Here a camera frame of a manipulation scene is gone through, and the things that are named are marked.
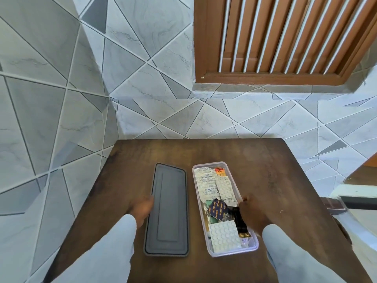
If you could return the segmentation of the person's left hand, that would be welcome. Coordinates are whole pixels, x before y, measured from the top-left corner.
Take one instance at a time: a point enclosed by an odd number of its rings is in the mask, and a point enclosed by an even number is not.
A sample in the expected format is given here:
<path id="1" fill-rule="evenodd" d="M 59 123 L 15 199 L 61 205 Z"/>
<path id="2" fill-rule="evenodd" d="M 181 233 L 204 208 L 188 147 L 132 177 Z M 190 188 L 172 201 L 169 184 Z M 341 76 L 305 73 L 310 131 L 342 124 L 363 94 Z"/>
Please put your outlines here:
<path id="1" fill-rule="evenodd" d="M 146 218 L 148 218 L 151 210 L 154 206 L 154 196 L 153 195 L 144 195 L 133 200 L 126 214 L 130 214 L 136 221 L 136 228 L 140 228 Z"/>

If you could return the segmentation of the person's right hand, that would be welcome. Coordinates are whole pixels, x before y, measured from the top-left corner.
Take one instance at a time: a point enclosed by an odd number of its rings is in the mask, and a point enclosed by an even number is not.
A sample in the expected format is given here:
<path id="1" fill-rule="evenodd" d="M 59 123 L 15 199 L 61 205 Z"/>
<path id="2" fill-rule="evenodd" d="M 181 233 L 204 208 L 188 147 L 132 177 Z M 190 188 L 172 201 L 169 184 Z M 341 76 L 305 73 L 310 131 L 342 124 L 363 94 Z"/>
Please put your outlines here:
<path id="1" fill-rule="evenodd" d="M 272 224 L 272 221 L 261 208 L 257 198 L 252 194 L 252 213 L 241 214 L 245 224 L 250 227 L 255 234 L 262 236 L 264 228 Z"/>

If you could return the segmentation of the person's left forearm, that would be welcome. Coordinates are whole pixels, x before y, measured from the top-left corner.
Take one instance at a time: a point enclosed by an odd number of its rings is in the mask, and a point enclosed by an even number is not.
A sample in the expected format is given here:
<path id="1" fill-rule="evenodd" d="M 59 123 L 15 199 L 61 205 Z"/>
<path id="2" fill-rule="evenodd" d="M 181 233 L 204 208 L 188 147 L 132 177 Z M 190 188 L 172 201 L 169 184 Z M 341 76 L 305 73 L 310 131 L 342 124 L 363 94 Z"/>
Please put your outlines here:
<path id="1" fill-rule="evenodd" d="M 126 283 L 134 254 L 135 218 L 126 214 L 51 283 Z"/>

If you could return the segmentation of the person's right forearm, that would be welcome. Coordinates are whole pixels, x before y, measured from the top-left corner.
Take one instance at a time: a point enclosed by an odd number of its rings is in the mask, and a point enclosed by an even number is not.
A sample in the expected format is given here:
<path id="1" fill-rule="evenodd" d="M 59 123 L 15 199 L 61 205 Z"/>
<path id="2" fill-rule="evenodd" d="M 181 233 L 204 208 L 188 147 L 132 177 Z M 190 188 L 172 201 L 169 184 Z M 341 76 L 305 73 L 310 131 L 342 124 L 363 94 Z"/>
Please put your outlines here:
<path id="1" fill-rule="evenodd" d="M 267 225 L 262 239 L 279 283 L 346 283 L 298 246 L 278 225 Z"/>

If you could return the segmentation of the black sachet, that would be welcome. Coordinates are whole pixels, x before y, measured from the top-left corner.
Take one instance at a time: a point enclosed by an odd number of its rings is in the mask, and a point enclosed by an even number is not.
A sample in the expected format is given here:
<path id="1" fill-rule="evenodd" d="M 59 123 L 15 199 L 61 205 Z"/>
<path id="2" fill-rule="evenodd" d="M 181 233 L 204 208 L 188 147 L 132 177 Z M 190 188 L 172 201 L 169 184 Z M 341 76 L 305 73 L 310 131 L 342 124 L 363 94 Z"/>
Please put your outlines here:
<path id="1" fill-rule="evenodd" d="M 242 219 L 239 207 L 232 207 L 230 209 L 230 214 L 233 217 L 238 233 L 247 234 L 248 228 Z"/>

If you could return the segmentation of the grey rectangular container lid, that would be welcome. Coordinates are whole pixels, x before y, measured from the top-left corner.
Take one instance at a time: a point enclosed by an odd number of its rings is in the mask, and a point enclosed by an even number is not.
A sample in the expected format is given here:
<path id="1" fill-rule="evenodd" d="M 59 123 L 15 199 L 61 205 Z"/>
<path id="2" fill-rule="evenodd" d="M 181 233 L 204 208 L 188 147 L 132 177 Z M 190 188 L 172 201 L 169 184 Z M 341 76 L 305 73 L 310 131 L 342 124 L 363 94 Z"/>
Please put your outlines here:
<path id="1" fill-rule="evenodd" d="M 190 250 L 186 171 L 157 163 L 152 196 L 154 205 L 145 228 L 145 255 L 186 257 Z"/>

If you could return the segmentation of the small white pill blister pack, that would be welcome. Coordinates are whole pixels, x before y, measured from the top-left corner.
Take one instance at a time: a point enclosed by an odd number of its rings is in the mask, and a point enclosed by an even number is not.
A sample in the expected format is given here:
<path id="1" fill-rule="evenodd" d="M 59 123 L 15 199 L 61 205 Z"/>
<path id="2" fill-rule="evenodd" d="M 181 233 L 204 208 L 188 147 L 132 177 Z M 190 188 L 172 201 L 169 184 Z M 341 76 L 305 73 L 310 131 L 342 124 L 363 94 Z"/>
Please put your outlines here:
<path id="1" fill-rule="evenodd" d="M 232 183 L 228 176 L 215 177 L 215 184 L 222 200 L 227 200 L 234 197 Z"/>

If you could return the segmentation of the dark blue blister pack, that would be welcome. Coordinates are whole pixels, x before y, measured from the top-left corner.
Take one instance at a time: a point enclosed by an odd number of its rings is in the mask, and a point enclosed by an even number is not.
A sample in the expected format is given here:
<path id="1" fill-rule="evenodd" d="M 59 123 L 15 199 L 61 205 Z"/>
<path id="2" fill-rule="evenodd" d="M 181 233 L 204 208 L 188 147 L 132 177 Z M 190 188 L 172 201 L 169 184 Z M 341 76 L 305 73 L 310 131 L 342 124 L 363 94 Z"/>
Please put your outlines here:
<path id="1" fill-rule="evenodd" d="M 228 205 L 223 200 L 217 198 L 212 200 L 206 208 L 207 214 L 217 221 L 224 220 L 225 214 L 228 213 L 228 210 Z"/>

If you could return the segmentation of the large white pill blister pack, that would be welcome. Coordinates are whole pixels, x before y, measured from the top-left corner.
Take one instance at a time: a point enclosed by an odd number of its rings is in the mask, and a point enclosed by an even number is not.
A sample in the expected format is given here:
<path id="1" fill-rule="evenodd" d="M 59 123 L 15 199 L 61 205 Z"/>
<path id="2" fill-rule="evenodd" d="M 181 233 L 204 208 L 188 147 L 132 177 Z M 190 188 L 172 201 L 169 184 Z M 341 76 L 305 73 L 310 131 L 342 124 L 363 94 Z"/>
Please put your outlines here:
<path id="1" fill-rule="evenodd" d="M 209 232 L 214 253 L 226 253 L 242 248 L 234 220 L 210 224 Z"/>

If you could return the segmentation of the clear plastic rectangular container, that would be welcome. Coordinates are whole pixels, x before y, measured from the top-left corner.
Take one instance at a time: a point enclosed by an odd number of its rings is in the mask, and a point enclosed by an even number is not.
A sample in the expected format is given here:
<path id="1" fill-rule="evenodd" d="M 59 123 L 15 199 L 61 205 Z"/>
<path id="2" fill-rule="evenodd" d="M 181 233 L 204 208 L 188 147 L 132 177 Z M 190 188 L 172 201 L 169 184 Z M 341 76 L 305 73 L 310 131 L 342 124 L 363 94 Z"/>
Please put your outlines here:
<path id="1" fill-rule="evenodd" d="M 218 167 L 218 166 L 223 167 L 226 170 L 227 176 L 229 177 L 229 179 L 232 183 L 233 192 L 234 192 L 233 198 L 223 200 L 228 205 L 228 209 L 229 209 L 228 213 L 225 214 L 224 220 L 220 221 L 220 222 L 224 222 L 224 221 L 228 221 L 228 220 L 233 220 L 233 217 L 230 214 L 230 209 L 232 207 L 238 207 L 239 201 L 242 200 L 241 194 L 238 190 L 237 185 L 235 184 L 235 181 L 234 181 L 233 176 L 232 176 L 232 174 L 229 170 L 229 167 L 223 161 L 213 162 L 213 163 L 205 163 L 205 164 L 197 164 L 197 165 L 193 166 L 192 173 L 193 173 L 193 177 L 194 177 L 193 170 L 194 170 L 194 168 L 197 168 L 197 167 L 215 168 L 215 167 Z M 206 244 L 207 251 L 208 251 L 209 255 L 211 257 L 224 257 L 224 256 L 229 256 L 229 255 L 234 255 L 234 254 L 256 251 L 259 247 L 258 239 L 257 239 L 254 231 L 251 228 L 248 227 L 248 233 L 247 234 L 239 233 L 239 237 L 241 239 L 241 244 L 242 244 L 241 249 L 231 251 L 231 252 L 226 252 L 226 253 L 214 253 L 213 247 L 212 247 L 212 244 L 211 244 L 211 239 L 210 239 L 209 225 L 213 224 L 213 223 L 218 223 L 219 221 L 217 221 L 216 219 L 212 218 L 211 216 L 209 216 L 207 214 L 206 208 L 209 206 L 211 200 L 206 201 L 205 203 L 202 203 L 200 201 L 200 198 L 199 198 L 199 195 L 198 195 L 198 190 L 197 190 L 197 187 L 196 187 L 195 178 L 194 178 L 194 184 L 195 184 L 195 191 L 196 191 L 196 196 L 197 196 L 197 200 L 198 200 L 202 229 L 203 229 L 203 232 L 204 232 L 205 244 Z"/>

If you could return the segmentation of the silver foil tablet strip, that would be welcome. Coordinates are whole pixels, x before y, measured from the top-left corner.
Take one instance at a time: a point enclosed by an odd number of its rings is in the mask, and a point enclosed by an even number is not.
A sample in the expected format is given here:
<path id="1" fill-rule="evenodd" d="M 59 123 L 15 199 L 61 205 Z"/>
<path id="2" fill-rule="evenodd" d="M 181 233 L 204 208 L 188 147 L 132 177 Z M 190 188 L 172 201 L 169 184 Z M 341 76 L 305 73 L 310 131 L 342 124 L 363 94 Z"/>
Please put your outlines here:
<path id="1" fill-rule="evenodd" d="M 194 168 L 193 172 L 198 195 L 202 203 L 214 199 L 221 199 L 216 185 L 217 174 L 214 168 L 197 167 Z"/>

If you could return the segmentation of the brown wooden furniture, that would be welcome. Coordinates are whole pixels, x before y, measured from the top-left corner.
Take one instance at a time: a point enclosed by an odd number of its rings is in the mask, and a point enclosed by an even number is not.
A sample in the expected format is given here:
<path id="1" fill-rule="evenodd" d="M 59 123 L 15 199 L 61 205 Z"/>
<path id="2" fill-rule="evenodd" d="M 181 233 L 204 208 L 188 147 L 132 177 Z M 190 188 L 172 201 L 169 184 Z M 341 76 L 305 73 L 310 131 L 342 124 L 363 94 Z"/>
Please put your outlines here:
<path id="1" fill-rule="evenodd" d="M 344 184 L 377 186 L 377 152 L 352 172 Z"/>

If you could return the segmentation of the brown wooden louvered window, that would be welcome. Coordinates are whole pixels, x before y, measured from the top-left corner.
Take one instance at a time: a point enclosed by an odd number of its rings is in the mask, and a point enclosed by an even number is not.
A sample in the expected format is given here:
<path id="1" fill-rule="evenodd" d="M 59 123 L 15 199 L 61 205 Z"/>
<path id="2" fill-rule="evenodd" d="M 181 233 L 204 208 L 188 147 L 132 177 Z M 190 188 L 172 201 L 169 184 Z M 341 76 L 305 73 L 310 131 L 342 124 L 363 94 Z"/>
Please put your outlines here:
<path id="1" fill-rule="evenodd" d="M 377 37 L 377 0 L 194 0 L 197 83 L 343 85 Z"/>

